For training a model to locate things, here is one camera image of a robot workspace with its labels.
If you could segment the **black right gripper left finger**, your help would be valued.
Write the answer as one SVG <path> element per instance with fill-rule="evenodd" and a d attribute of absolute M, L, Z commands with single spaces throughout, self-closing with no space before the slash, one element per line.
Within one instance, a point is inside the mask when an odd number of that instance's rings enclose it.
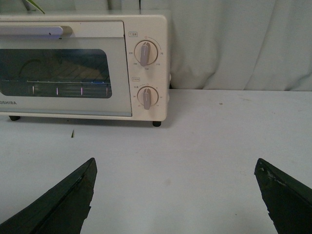
<path fill-rule="evenodd" d="M 2 234 L 79 234 L 91 209 L 97 165 L 89 159 L 0 225 Z"/>

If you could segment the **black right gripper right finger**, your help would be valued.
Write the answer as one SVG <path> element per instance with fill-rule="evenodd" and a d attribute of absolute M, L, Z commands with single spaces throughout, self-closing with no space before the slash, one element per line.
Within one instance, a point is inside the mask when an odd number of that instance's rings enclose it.
<path fill-rule="evenodd" d="M 279 234 L 312 232 L 312 189 L 262 158 L 254 174 Z"/>

